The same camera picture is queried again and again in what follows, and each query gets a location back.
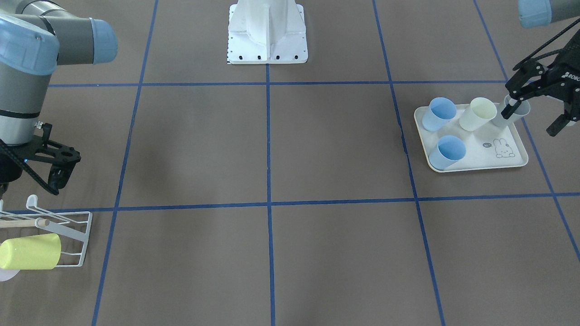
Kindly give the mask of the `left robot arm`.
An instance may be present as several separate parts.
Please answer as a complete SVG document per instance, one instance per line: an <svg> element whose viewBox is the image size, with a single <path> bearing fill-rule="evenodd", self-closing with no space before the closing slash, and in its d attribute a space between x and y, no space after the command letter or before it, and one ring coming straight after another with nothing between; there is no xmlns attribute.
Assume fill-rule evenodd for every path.
<svg viewBox="0 0 580 326"><path fill-rule="evenodd" d="M506 82L509 101L500 113L508 120L524 101L533 97L548 96L564 103L564 113L546 129L555 137L566 126L579 122L580 114L580 35L576 32L561 49L538 54L547 45L579 24L577 0L520 0L520 24L524 28L549 25L558 21L576 20L534 50L513 68L514 76Z"/></svg>

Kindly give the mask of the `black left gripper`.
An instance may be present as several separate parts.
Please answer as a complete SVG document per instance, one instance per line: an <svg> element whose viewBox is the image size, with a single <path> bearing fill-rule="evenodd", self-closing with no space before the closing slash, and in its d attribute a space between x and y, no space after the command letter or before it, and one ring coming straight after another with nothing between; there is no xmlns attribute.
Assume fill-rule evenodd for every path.
<svg viewBox="0 0 580 326"><path fill-rule="evenodd" d="M564 48L546 53L556 55L548 66L539 58L525 58L513 68L514 76L505 85L513 100L504 100L501 120L519 120L522 101L549 96L564 103L564 113L546 129L549 136L555 137L567 125L579 122L579 39L576 32Z"/></svg>

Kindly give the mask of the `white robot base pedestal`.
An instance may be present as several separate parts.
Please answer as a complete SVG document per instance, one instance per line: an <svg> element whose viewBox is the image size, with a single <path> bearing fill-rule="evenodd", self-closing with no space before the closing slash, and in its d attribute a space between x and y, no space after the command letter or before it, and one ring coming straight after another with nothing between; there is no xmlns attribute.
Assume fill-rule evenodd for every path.
<svg viewBox="0 0 580 326"><path fill-rule="evenodd" d="M304 8L294 0L239 0L228 14L228 64L307 62Z"/></svg>

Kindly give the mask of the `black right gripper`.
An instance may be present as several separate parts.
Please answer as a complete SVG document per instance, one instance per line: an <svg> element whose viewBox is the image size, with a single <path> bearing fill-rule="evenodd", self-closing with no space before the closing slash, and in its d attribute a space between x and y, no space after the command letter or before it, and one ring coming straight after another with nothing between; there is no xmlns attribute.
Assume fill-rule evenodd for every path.
<svg viewBox="0 0 580 326"><path fill-rule="evenodd" d="M70 179L75 165L81 161L81 155L74 147L50 139L52 124L41 125L42 135L33 135L31 142L18 146L9 146L1 141L1 190L8 190L9 184L19 179L23 173L29 175L44 190L60 194ZM40 162L50 165L48 180L43 180L28 163Z"/></svg>

